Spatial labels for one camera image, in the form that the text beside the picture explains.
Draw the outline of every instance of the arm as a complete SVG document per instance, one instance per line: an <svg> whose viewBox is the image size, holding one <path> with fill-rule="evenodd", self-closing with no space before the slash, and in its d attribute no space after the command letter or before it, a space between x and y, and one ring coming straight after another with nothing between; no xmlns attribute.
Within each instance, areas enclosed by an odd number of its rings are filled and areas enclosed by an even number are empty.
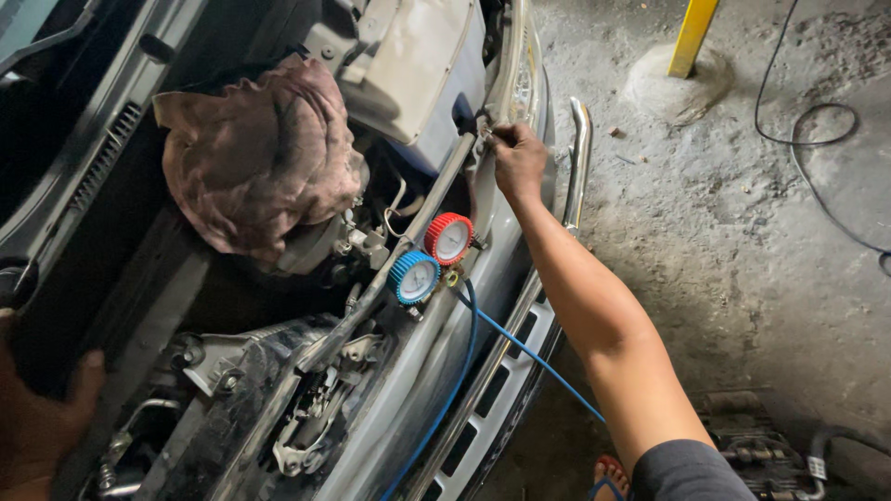
<svg viewBox="0 0 891 501"><path fill-rule="evenodd" d="M105 381L102 352L81 359L68 401L39 397L19 379L6 346L13 314L0 309L0 501L44 501L56 466L90 424Z"/></svg>
<svg viewBox="0 0 891 501"><path fill-rule="evenodd" d="M490 142L498 187L522 227L569 344L582 359L626 470L668 440L695 439L713 447L641 304L542 204L544 145L526 124L498 127Z"/></svg>

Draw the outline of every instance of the person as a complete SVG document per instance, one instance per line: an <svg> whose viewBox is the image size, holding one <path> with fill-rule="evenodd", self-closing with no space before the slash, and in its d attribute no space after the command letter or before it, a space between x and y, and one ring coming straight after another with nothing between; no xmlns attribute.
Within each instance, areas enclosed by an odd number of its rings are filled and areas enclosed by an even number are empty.
<svg viewBox="0 0 891 501"><path fill-rule="evenodd" d="M523 123L496 127L488 141L498 187L584 363L621 460L598 460L595 485L610 489L590 497L613 501L631 490L635 501L754 499L715 449L641 304L542 204L542 142ZM11 321L12 311L0 310L0 337ZM69 400L56 402L19 380L5 344L0 341L0 499L47 499L56 465L89 424L104 381L102 352L84 356Z"/></svg>
<svg viewBox="0 0 891 501"><path fill-rule="evenodd" d="M7 343L15 311L0 308L0 500L49 499L61 459L90 424L105 383L101 351L80 359L64 402L39 397L19 378Z"/></svg>
<svg viewBox="0 0 891 501"><path fill-rule="evenodd" d="M523 123L496 127L495 180L522 228L544 292L581 358L621 465L598 460L596 501L747 500L674 374L656 327L631 291L544 206L547 150Z"/></svg>

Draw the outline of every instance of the gauge dial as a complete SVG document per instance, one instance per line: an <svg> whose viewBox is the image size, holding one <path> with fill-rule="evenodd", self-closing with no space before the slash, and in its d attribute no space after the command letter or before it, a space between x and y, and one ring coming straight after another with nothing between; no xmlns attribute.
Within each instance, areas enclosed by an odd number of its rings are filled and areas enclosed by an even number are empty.
<svg viewBox="0 0 891 501"><path fill-rule="evenodd" d="M387 277L390 290L403 304L424 299L439 281L439 264L419 250L406 252L396 260Z"/></svg>
<svg viewBox="0 0 891 501"><path fill-rule="evenodd" d="M470 246L473 225L470 220L453 212L440 214L424 235L424 247L442 266L461 259Z"/></svg>

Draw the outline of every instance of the grille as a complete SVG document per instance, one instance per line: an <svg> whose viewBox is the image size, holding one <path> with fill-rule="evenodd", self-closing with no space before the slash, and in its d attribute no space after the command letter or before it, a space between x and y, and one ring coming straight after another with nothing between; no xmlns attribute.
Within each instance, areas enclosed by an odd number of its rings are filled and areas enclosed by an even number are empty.
<svg viewBox="0 0 891 501"><path fill-rule="evenodd" d="M134 103L124 105L124 109L109 127L99 154L93 159L93 163L90 164L84 177L80 180L78 189L71 196L69 206L72 209L84 211L93 203L93 199L99 193L99 188L102 187L102 183L111 172L111 168L114 167L121 150L127 144L127 139L139 124L142 114L143 110L138 105Z"/></svg>

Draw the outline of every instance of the blue flip-flop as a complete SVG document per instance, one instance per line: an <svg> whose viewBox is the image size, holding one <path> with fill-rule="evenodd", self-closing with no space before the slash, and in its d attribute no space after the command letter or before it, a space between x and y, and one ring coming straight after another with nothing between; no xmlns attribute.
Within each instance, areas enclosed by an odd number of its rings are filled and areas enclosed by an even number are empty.
<svg viewBox="0 0 891 501"><path fill-rule="evenodd" d="M597 483L594 484L594 487L592 487L591 490L588 491L589 501L591 499L594 499L595 496L597 496L597 493L600 492L600 490L603 486L607 486L607 487L609 487L610 490L613 491L613 496L616 497L616 501L625 501L625 497L622 496L622 493L618 491L618 487L616 486L616 484L614 484L612 482L612 480L610 480L609 477L606 476L606 471L609 469L609 467L611 465L616 466L616 469L618 471L623 472L623 474L624 474L624 470L622 470L622 464L620 464L616 460L616 458L614 458L612 456L608 456L606 454L598 457L597 462L594 464L596 465L597 463L603 463L604 476L600 481L598 481Z"/></svg>

